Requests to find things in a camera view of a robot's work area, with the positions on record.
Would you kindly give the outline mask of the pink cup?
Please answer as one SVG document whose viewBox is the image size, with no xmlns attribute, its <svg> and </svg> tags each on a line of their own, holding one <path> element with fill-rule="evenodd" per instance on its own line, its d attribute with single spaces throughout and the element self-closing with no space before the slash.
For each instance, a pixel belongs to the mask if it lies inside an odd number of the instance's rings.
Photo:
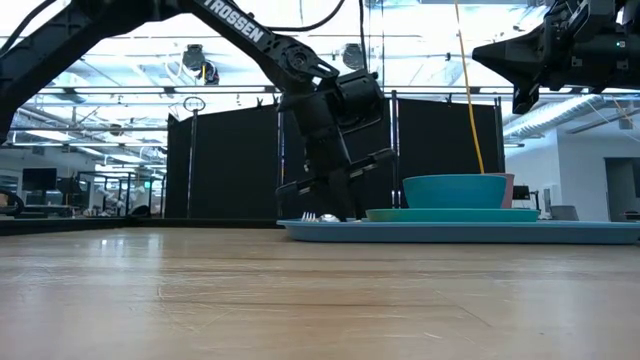
<svg viewBox="0 0 640 360">
<path fill-rule="evenodd" d="M 514 180 L 515 175 L 512 173 L 495 173 L 495 176 L 500 176 L 505 179 L 505 190 L 501 204 L 502 209 L 508 209 L 512 207 Z"/>
</svg>

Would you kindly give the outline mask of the teal plate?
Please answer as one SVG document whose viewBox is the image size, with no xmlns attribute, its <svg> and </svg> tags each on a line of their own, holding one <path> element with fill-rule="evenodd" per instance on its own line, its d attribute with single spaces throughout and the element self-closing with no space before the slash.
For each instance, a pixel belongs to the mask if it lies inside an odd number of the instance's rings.
<svg viewBox="0 0 640 360">
<path fill-rule="evenodd" d="M 463 208 L 406 208 L 370 209 L 371 222 L 536 222 L 538 211 L 533 209 L 463 209 Z"/>
</svg>

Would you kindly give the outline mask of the horizontal metal rail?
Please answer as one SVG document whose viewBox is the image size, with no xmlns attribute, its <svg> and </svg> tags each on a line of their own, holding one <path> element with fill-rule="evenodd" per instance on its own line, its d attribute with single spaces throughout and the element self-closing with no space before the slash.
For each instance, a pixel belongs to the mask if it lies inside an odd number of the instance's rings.
<svg viewBox="0 0 640 360">
<path fill-rule="evenodd" d="M 491 86 L 491 87 L 471 87 L 471 95 L 512 95 L 513 89 L 508 86 Z M 466 88 L 462 86 L 397 86 L 384 87 L 383 92 L 390 94 L 391 92 L 398 94 L 420 94 L 420 95 L 447 95 L 447 94 L 466 94 Z M 45 87 L 39 90 L 38 95 L 174 95 L 174 94 L 258 94 L 258 93 L 274 93 L 280 91 L 273 86 L 165 86 L 165 87 Z M 559 91 L 552 91 L 548 88 L 540 88 L 541 96 L 564 96 L 564 95 L 586 95 L 590 93 L 589 88 L 565 87 Z M 640 90 L 630 90 L 622 88 L 607 88 L 600 95 L 640 95 Z"/>
</svg>

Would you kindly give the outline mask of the black table edge rail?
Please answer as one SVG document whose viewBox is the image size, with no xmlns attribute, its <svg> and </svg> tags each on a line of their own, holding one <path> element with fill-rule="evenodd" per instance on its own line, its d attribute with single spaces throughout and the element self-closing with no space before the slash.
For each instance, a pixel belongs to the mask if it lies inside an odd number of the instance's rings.
<svg viewBox="0 0 640 360">
<path fill-rule="evenodd" d="M 117 228 L 276 229 L 275 220 L 91 218 L 1 220 L 0 237 Z"/>
</svg>

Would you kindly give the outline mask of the blue plastic tray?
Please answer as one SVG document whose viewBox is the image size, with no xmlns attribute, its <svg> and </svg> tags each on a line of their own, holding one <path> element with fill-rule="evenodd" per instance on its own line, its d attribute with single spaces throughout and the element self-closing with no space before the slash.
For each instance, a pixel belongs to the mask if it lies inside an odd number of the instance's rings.
<svg viewBox="0 0 640 360">
<path fill-rule="evenodd" d="M 540 221 L 487 223 L 305 222 L 280 220 L 289 238 L 325 243 L 634 245 L 640 223 Z"/>
</svg>

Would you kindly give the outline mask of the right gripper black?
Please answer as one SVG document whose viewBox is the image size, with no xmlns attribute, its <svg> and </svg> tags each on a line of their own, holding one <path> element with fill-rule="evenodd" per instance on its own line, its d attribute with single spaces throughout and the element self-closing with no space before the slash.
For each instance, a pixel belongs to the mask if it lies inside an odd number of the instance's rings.
<svg viewBox="0 0 640 360">
<path fill-rule="evenodd" d="M 526 114 L 539 100 L 539 87 L 609 87 L 623 71 L 623 26 L 617 22 L 623 0 L 615 0 L 615 20 L 586 42 L 566 31 L 569 18 L 583 0 L 555 0 L 547 21 L 524 35 L 476 47 L 472 59 L 513 87 L 512 113 Z"/>
</svg>

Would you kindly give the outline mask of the black curtain pole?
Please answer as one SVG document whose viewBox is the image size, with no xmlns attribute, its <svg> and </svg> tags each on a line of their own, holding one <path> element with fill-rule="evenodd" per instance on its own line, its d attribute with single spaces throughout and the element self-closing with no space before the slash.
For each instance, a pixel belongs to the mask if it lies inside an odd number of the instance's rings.
<svg viewBox="0 0 640 360">
<path fill-rule="evenodd" d="M 496 125 L 496 140 L 497 140 L 497 164 L 498 173 L 504 173 L 505 166 L 505 153 L 504 153 L 504 137 L 503 137 L 503 122 L 502 122 L 502 101 L 501 97 L 494 98 L 494 117 Z"/>
</svg>

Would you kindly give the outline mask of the dark wall monitor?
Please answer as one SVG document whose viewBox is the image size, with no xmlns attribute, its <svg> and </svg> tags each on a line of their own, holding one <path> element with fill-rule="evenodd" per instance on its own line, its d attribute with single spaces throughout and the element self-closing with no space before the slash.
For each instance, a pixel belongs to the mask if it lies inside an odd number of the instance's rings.
<svg viewBox="0 0 640 360">
<path fill-rule="evenodd" d="M 22 189 L 25 191 L 55 190 L 56 186 L 56 168 L 24 168 L 22 170 Z"/>
</svg>

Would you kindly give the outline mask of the teal bowl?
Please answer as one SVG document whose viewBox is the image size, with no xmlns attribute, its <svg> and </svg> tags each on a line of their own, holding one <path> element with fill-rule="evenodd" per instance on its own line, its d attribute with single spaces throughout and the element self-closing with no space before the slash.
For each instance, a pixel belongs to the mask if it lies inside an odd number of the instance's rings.
<svg viewBox="0 0 640 360">
<path fill-rule="evenodd" d="M 402 185 L 410 208 L 496 209 L 502 205 L 506 179 L 488 174 L 425 175 L 405 178 Z"/>
</svg>

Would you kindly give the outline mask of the gray chair back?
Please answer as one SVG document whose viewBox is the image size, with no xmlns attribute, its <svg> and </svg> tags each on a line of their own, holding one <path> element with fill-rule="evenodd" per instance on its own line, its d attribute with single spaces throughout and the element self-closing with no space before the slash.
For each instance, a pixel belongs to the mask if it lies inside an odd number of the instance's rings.
<svg viewBox="0 0 640 360">
<path fill-rule="evenodd" d="M 573 205 L 552 205 L 550 207 L 550 216 L 552 220 L 557 221 L 579 220 L 577 209 Z"/>
</svg>

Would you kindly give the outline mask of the metal curtain pole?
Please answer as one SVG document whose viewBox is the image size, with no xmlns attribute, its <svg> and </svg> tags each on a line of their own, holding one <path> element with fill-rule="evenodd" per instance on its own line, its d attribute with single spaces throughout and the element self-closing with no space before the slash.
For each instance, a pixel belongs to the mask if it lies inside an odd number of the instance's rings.
<svg viewBox="0 0 640 360">
<path fill-rule="evenodd" d="M 283 185 L 283 181 L 284 181 L 284 175 L 283 175 L 283 164 L 284 164 L 284 157 L 283 157 L 283 149 L 284 149 L 284 140 L 283 140 L 283 136 L 284 136 L 284 130 L 283 130 L 283 116 L 282 113 L 279 110 L 279 98 L 274 97 L 274 106 L 276 107 L 276 111 L 277 111 L 277 184 L 276 184 L 276 191 L 275 191 L 275 197 L 276 197 L 276 219 L 280 219 L 281 215 L 282 215 L 282 208 L 281 208 L 281 200 L 280 200 L 280 196 L 278 195 L 278 189 L 280 188 L 281 185 Z"/>
<path fill-rule="evenodd" d="M 392 206 L 394 208 L 401 207 L 401 190 L 399 177 L 399 145 L 398 145 L 398 117 L 397 117 L 397 91 L 391 91 L 390 97 L 390 138 L 392 150 L 394 152 L 393 160 L 393 191 Z"/>
</svg>

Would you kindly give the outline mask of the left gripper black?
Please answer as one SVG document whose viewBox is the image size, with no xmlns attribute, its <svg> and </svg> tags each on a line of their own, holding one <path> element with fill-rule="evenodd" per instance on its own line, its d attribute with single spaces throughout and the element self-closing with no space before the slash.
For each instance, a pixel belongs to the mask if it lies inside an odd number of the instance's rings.
<svg viewBox="0 0 640 360">
<path fill-rule="evenodd" d="M 305 140 L 306 165 L 311 177 L 284 184 L 275 191 L 277 197 L 303 195 L 329 191 L 335 207 L 335 215 L 341 221 L 347 215 L 355 220 L 364 217 L 364 210 L 357 190 L 358 178 L 366 173 L 392 163 L 396 153 L 391 148 L 382 149 L 352 161 L 340 133 L 325 138 L 307 138 Z"/>
</svg>

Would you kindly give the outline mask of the dark gray door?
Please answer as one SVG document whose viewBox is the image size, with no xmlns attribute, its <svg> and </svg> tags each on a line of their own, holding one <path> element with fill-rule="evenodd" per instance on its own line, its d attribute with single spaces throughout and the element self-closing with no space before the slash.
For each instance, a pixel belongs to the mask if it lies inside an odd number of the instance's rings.
<svg viewBox="0 0 640 360">
<path fill-rule="evenodd" d="M 605 170 L 609 219 L 640 219 L 640 158 L 606 158 Z"/>
</svg>

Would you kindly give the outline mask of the white ribbed air duct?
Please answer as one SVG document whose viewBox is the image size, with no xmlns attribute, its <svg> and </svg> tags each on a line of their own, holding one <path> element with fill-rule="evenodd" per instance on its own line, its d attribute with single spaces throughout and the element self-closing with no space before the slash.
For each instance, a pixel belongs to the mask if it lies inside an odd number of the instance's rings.
<svg viewBox="0 0 640 360">
<path fill-rule="evenodd" d="M 584 95 L 563 102 L 547 103 L 524 115 L 518 116 L 503 126 L 503 137 L 524 139 L 534 134 L 581 117 L 606 105 L 601 95 Z"/>
</svg>

